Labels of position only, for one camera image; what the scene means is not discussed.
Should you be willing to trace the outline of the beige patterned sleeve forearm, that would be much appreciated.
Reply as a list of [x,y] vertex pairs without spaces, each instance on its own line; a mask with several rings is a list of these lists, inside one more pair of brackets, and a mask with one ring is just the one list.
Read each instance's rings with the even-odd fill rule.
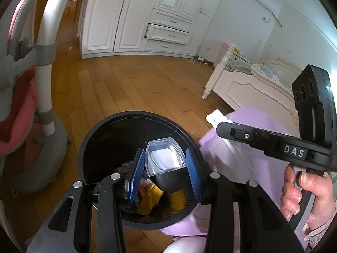
[[328,211],[326,208],[318,208],[316,205],[312,208],[309,216],[310,221],[305,223],[302,228],[304,241],[308,242],[305,252],[311,252],[328,230],[336,215],[336,199],[333,199],[328,207]]

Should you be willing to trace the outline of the right hand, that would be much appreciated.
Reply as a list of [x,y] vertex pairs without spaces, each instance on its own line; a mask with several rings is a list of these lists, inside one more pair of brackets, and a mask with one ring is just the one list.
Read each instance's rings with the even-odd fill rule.
[[334,215],[336,201],[330,177],[325,172],[323,176],[302,172],[298,177],[300,188],[294,186],[295,173],[291,166],[285,170],[284,185],[281,196],[281,212],[288,219],[300,211],[302,192],[310,191],[315,195],[314,205],[306,223],[314,230],[327,223]]

